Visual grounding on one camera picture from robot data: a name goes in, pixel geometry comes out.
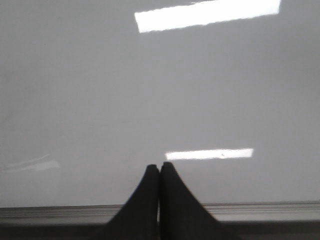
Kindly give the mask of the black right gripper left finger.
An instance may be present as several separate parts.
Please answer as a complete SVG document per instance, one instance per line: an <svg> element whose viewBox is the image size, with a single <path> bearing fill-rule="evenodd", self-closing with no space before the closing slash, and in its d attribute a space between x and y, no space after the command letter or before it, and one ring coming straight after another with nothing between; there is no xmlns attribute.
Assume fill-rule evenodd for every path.
<svg viewBox="0 0 320 240"><path fill-rule="evenodd" d="M98 233L100 240L156 240L160 173L148 165L134 193Z"/></svg>

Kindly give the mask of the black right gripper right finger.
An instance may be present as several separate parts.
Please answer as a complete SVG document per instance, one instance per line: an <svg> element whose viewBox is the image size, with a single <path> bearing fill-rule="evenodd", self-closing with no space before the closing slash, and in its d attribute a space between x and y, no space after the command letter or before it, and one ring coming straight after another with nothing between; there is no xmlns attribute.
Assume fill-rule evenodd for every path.
<svg viewBox="0 0 320 240"><path fill-rule="evenodd" d="M240 240L199 203L171 162L160 171L159 227L162 240Z"/></svg>

